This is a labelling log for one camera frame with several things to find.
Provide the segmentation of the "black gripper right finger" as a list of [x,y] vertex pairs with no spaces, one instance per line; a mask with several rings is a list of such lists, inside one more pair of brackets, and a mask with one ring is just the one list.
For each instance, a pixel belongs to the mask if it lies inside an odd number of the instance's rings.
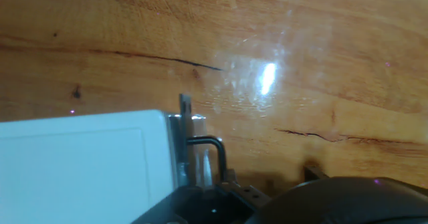
[[304,183],[311,183],[329,178],[330,177],[319,166],[304,166]]

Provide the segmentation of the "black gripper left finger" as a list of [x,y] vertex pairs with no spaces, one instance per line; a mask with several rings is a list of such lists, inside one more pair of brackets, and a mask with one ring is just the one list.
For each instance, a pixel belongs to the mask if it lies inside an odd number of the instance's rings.
[[142,214],[132,224],[236,224],[245,223],[271,198],[253,186],[235,181],[212,189],[180,187]]

